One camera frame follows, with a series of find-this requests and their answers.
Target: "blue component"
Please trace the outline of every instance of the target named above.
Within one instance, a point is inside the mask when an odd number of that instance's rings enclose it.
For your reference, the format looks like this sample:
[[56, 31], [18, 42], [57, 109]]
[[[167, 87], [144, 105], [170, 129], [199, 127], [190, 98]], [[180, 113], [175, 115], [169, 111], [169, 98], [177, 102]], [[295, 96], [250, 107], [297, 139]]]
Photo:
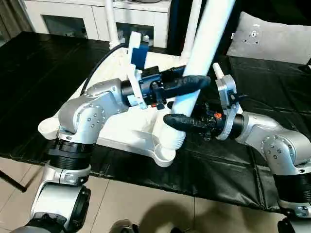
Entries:
[[144, 69], [148, 49], [149, 46], [147, 43], [141, 43], [139, 49], [133, 48], [131, 63], [136, 65], [137, 69]]

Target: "black tablecloth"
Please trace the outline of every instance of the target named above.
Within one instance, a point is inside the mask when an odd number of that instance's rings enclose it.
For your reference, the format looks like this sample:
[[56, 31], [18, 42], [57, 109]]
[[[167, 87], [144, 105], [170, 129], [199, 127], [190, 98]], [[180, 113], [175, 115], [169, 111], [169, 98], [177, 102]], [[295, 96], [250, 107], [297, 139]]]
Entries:
[[[39, 122], [56, 113], [107, 51], [107, 42], [35, 33], [22, 33], [2, 46], [0, 155], [34, 164], [47, 161], [43, 152], [48, 141], [37, 132]], [[265, 101], [282, 114], [246, 100], [241, 103], [244, 110], [274, 117], [288, 128], [286, 117], [311, 138], [308, 67], [238, 57], [218, 60], [225, 73], [235, 78], [240, 93]], [[219, 103], [214, 82], [201, 92], [199, 101]], [[168, 168], [149, 157], [96, 146], [91, 165], [92, 175], [99, 177], [278, 211], [265, 160], [252, 148], [229, 139], [206, 142], [188, 134]]]

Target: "beige floor tile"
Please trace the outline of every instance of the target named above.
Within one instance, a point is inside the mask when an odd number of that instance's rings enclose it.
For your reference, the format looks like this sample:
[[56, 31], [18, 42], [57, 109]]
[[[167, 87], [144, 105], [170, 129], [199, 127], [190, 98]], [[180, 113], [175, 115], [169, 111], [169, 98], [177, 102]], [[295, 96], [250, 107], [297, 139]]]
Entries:
[[0, 228], [0, 233], [9, 233], [9, 232], [11, 232], [11, 231]]
[[200, 233], [277, 233], [281, 214], [195, 199], [194, 228]]
[[94, 224], [98, 209], [101, 205], [108, 180], [98, 177], [89, 177], [86, 187], [91, 190], [91, 199], [87, 211], [86, 221], [79, 233], [89, 233]]
[[194, 198], [129, 183], [110, 181], [92, 233], [109, 232], [118, 220], [138, 224], [140, 233], [169, 233], [193, 227]]
[[31, 205], [41, 180], [42, 170], [42, 167], [32, 165], [26, 173], [21, 184], [29, 187], [25, 193], [14, 190], [0, 212], [1, 228], [13, 230], [29, 221]]
[[[0, 170], [5, 174], [20, 182], [26, 172], [30, 168], [30, 164], [17, 162], [11, 159], [0, 158]], [[0, 179], [0, 210], [5, 203], [9, 200], [10, 196], [14, 192], [14, 187], [8, 184], [6, 181]]]

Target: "curtain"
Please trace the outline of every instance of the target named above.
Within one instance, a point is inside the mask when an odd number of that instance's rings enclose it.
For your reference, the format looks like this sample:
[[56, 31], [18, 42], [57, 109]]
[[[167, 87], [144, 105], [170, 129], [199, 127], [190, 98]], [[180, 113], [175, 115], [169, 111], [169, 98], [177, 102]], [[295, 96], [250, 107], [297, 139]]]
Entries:
[[22, 31], [32, 32], [28, 18], [18, 0], [0, 0], [0, 31], [5, 41]]

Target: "white plastic base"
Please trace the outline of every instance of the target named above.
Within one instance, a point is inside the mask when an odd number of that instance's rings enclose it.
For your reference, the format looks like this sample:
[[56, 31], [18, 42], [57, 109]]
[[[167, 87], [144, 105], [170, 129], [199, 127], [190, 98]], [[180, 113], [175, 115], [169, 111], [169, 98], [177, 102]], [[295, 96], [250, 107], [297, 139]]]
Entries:
[[[88, 88], [95, 83], [109, 79], [126, 80], [124, 67], [128, 63], [128, 58], [125, 55], [125, 50], [120, 49], [115, 52], [99, 66]], [[160, 70], [166, 70], [182, 65], [185, 63], [181, 62], [177, 56], [149, 52], [145, 68], [159, 66]], [[83, 84], [70, 99], [79, 97], [82, 86]], [[145, 110], [141, 110], [139, 106], [131, 107], [128, 112], [109, 118], [100, 132], [97, 144], [149, 156], [159, 166], [167, 167], [172, 164], [175, 158], [175, 150], [162, 147], [159, 143], [158, 132], [164, 124], [163, 115], [169, 112], [169, 109], [158, 111], [150, 106]], [[38, 126], [39, 132], [48, 140], [56, 138], [58, 128], [57, 113], [42, 121]]]

